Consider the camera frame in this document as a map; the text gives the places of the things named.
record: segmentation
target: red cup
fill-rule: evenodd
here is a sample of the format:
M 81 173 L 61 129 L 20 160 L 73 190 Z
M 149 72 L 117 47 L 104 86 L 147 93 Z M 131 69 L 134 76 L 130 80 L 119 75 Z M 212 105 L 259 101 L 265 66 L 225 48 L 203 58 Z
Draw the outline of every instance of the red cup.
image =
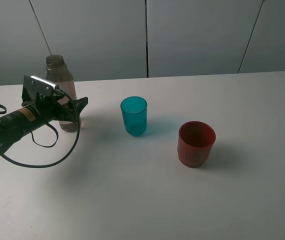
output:
M 201 121 L 189 121 L 179 129 L 178 158 L 189 168 L 200 167 L 216 140 L 215 131 Z

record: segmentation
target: transparent plastic cup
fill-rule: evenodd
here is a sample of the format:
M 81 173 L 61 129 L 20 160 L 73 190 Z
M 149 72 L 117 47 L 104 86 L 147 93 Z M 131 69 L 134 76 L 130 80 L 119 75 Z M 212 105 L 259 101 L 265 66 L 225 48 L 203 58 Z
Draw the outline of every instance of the transparent plastic cup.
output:
M 147 128 L 147 102 L 140 96 L 130 96 L 121 104 L 124 128 L 132 136 L 142 135 Z

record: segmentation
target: white table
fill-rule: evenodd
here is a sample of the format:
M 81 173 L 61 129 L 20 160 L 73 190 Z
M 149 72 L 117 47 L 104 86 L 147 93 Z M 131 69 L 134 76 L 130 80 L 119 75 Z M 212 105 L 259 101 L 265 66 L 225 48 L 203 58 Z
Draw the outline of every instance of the white table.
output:
M 285 72 L 86 81 L 76 91 L 89 105 L 66 161 L 28 169 L 0 158 L 0 240 L 285 239 Z M 0 104 L 18 109 L 21 93 L 0 86 Z M 142 137 L 125 132 L 128 96 L 148 102 Z M 199 169 L 177 157 L 191 120 L 217 135 Z M 60 131 L 45 149 L 28 135 L 6 154 L 54 162 L 74 137 Z M 42 127 L 35 138 L 55 134 Z

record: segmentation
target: label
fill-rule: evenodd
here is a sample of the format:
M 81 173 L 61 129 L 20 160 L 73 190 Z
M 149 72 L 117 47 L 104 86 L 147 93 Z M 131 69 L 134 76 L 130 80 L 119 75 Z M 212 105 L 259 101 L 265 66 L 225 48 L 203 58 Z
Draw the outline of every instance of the label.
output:
M 21 109 L 18 109 L 18 111 L 21 112 L 23 115 L 25 115 L 25 117 L 29 120 L 29 122 L 36 120 L 35 115 L 28 108 L 23 107 Z

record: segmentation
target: plastic cup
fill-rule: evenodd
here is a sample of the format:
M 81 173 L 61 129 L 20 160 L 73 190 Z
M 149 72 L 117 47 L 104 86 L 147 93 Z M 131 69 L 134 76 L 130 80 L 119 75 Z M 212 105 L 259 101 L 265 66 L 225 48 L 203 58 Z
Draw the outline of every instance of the plastic cup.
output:
M 142 135 L 147 128 L 147 102 L 140 96 L 130 96 L 121 104 L 124 128 L 132 136 Z
M 179 129 L 179 160 L 189 168 L 200 167 L 207 160 L 215 140 L 215 131 L 206 123 L 186 122 Z

